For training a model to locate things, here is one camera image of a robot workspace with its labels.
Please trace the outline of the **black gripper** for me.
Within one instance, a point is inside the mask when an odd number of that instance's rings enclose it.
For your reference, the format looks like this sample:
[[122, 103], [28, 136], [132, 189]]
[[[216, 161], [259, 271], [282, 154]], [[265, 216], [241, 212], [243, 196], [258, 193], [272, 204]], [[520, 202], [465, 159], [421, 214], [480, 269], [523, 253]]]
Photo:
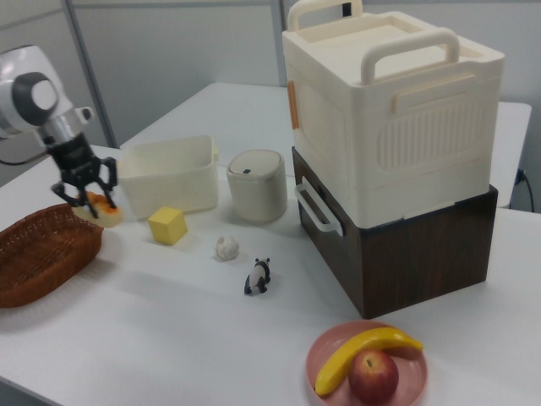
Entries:
[[[48, 145], [47, 152], [52, 156], [60, 171], [61, 180], [52, 186], [52, 192], [65, 200], [71, 207], [86, 206], [94, 218], [98, 212], [90, 202], [86, 187], [98, 183], [104, 192], [108, 205], [117, 209], [112, 192], [117, 186], [117, 162], [112, 157], [97, 158], [83, 133], [60, 144]], [[108, 178], [104, 182], [99, 175], [100, 168], [107, 169]], [[71, 196], [66, 192], [65, 184], [74, 186], [79, 194]]]

